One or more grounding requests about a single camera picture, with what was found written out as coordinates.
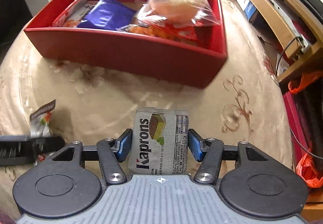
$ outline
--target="red plastic bag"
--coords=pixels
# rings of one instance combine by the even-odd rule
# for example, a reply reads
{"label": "red plastic bag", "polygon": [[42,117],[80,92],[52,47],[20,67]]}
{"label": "red plastic bag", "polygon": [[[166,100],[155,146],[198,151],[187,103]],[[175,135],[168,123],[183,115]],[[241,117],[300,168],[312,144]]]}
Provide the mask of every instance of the red plastic bag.
{"label": "red plastic bag", "polygon": [[321,187],[323,185],[323,177],[320,179],[318,178],[319,173],[315,168],[313,157],[308,153],[298,162],[296,174],[299,175],[309,187]]}
{"label": "red plastic bag", "polygon": [[297,94],[307,88],[311,83],[323,76],[323,71],[302,74],[301,81],[292,80],[288,83],[288,89],[292,94]]}

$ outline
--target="red container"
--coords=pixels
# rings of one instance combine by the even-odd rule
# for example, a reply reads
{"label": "red container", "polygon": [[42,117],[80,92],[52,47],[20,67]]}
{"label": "red container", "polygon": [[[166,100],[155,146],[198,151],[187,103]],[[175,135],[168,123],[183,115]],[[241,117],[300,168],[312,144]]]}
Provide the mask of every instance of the red container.
{"label": "red container", "polygon": [[[295,98],[291,92],[286,92],[283,95],[284,103],[287,111],[287,117],[289,121],[289,126],[297,140],[308,149],[308,145],[306,139],[310,139],[310,133],[308,130],[308,126],[304,127],[301,123],[301,115],[297,111],[297,103],[295,102]],[[301,158],[306,154],[306,151],[301,148],[301,146],[297,143],[295,138],[291,136],[292,142],[294,145],[294,154],[296,159],[296,164],[301,160]]]}
{"label": "red container", "polygon": [[[204,27],[203,32],[198,33],[205,48],[125,32],[49,27],[72,1],[52,0],[27,24],[24,31],[43,57],[102,66],[200,88],[213,80],[227,59],[220,0],[208,0],[221,24]],[[118,1],[131,3],[135,0]]]}

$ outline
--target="bread in plastic bag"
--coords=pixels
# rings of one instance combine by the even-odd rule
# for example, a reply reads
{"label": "bread in plastic bag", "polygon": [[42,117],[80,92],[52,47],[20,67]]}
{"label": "bread in plastic bag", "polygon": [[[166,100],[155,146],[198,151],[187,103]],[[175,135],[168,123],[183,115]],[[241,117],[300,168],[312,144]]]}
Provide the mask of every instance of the bread in plastic bag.
{"label": "bread in plastic bag", "polygon": [[139,21],[166,21],[176,28],[219,25],[207,0],[148,0],[137,14]]}

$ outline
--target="black cable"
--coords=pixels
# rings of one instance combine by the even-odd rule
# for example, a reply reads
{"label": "black cable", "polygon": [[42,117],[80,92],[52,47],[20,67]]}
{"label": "black cable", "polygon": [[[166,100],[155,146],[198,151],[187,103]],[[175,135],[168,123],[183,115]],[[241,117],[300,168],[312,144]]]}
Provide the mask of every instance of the black cable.
{"label": "black cable", "polygon": [[277,65],[276,65],[276,76],[277,76],[277,73],[278,73],[278,66],[279,66],[279,63],[280,63],[280,60],[282,59],[283,55],[285,54],[286,50],[288,49],[288,47],[291,45],[292,42],[294,42],[294,40],[296,39],[302,39],[300,36],[295,36],[289,43],[288,45],[284,48],[284,50],[282,51],[282,53],[280,54],[280,57],[277,61]]}
{"label": "black cable", "polygon": [[312,152],[308,151],[299,141],[298,139],[296,138],[294,132],[292,131],[292,129],[290,128],[290,132],[292,133],[293,137],[295,138],[296,142],[300,145],[301,148],[303,148],[307,153],[309,153],[311,156],[314,156],[316,158],[319,158],[319,159],[323,159],[323,157],[320,157],[320,156],[317,156],[315,154],[313,154]]}

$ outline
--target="wafer snack package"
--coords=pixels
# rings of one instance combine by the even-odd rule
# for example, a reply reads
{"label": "wafer snack package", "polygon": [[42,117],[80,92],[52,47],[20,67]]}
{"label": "wafer snack package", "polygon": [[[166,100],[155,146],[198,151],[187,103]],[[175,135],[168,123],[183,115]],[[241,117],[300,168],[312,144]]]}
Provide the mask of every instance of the wafer snack package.
{"label": "wafer snack package", "polygon": [[62,25],[69,19],[76,11],[79,11],[87,0],[74,0],[60,15],[53,21],[52,27],[62,27]]}
{"label": "wafer snack package", "polygon": [[187,111],[153,107],[136,111],[129,169],[134,174],[184,174],[187,165]]}
{"label": "wafer snack package", "polygon": [[56,106],[56,100],[41,106],[36,112],[29,116],[30,136],[48,137],[52,136],[49,128],[49,120]]}

